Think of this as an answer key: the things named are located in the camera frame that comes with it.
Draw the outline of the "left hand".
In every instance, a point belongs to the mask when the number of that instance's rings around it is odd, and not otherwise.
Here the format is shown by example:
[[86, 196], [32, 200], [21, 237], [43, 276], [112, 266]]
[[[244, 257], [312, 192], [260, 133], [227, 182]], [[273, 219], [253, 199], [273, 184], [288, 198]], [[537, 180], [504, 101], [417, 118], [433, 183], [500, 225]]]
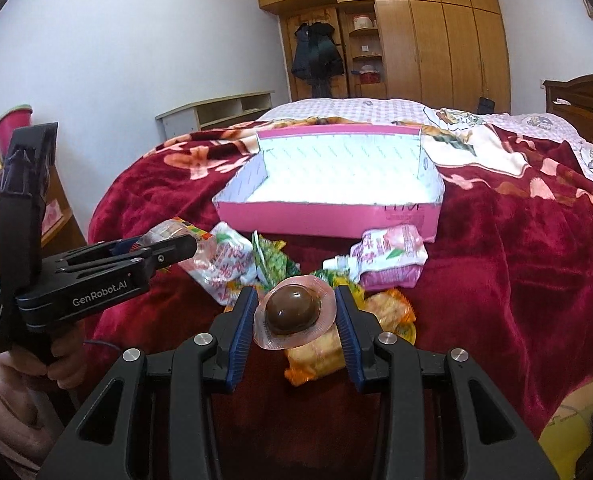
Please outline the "left hand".
[[14, 347], [0, 362], [26, 377], [47, 377], [61, 389], [78, 387], [86, 374], [83, 324], [77, 322], [50, 347], [54, 362], [46, 364], [28, 350]]

